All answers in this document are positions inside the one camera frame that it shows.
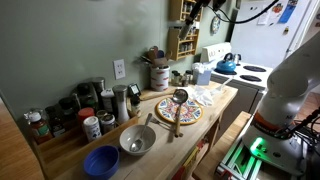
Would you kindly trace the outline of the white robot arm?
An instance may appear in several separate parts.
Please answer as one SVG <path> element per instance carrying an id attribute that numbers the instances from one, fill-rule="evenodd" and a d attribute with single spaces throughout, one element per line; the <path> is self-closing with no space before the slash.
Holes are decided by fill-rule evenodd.
<path id="1" fill-rule="evenodd" d="M 320 84 L 320 32 L 283 60 L 267 79 L 267 93 L 242 136 L 250 154 L 294 176 L 306 172 L 307 144 L 294 132 L 318 117 L 314 111 L 300 124 L 294 118 L 309 92 Z"/>

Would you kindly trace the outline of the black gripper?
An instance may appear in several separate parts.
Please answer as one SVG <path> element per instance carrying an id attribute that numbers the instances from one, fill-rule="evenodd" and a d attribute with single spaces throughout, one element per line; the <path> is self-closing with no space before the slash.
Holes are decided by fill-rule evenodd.
<path id="1" fill-rule="evenodd" d="M 185 19 L 186 25 L 192 25 L 194 20 L 196 19 L 198 13 L 203 7 L 206 7 L 211 0 L 196 0 L 194 7 L 192 8 L 190 14 Z"/>

